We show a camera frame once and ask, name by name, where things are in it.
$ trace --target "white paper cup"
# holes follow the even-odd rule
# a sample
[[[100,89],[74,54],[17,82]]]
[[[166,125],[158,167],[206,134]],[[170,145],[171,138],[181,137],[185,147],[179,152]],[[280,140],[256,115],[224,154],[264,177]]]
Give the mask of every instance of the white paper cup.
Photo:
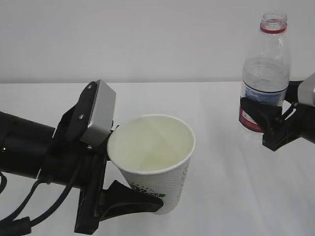
[[[119,126],[110,136],[108,156],[131,188],[159,197],[173,210],[181,197],[195,147],[192,129],[178,118],[146,115]]]

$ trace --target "white tabletop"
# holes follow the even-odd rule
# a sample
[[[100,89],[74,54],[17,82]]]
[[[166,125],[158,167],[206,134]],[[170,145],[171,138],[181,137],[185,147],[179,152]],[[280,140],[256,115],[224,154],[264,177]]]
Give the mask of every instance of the white tabletop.
[[[239,82],[121,83],[115,123],[144,114],[186,121],[196,149],[177,208],[156,216],[139,213],[100,223],[96,236],[313,236],[315,235],[315,146],[297,140],[277,152],[246,145],[238,132]],[[2,84],[0,111],[56,126],[85,84]],[[0,195],[0,218],[27,195],[34,180],[8,176]],[[126,184],[111,163],[104,188]],[[41,185],[22,216],[44,212],[63,186]],[[32,236],[73,235],[79,190],[73,189]]]

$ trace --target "printed logo on cup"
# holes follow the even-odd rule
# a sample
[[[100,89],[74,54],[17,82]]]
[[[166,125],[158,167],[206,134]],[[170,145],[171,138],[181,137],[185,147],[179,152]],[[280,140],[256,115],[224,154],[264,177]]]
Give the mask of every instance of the printed logo on cup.
[[[143,187],[143,186],[139,186],[138,184],[135,184],[134,182],[132,182],[131,184],[129,184],[130,187],[137,191],[137,192],[140,192],[140,193],[145,193],[145,194],[148,194],[148,195],[151,195],[151,196],[154,196],[154,197],[158,197],[158,198],[163,198],[165,197],[166,195],[165,194],[162,194],[162,193],[150,193],[148,191],[153,191],[153,189],[149,189],[149,188],[146,188],[146,187]]]

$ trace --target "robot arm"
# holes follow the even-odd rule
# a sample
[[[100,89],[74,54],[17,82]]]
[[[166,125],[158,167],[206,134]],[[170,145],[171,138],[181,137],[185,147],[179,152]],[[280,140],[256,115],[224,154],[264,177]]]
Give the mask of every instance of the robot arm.
[[[302,137],[315,144],[315,74],[304,81],[291,81],[285,100],[290,108],[260,104],[241,98],[242,109],[263,130],[262,144],[272,151]]]
[[[155,212],[161,199],[135,192],[114,181],[104,190],[107,140],[111,134],[116,93],[103,81],[91,82],[67,111],[56,129],[0,112],[0,173],[37,178],[23,203],[0,220],[1,236],[21,236],[47,219],[72,187],[80,189],[75,232],[92,235],[99,222],[135,212]],[[1,190],[6,178],[1,173]],[[41,216],[15,218],[39,183],[57,183],[65,189]]]

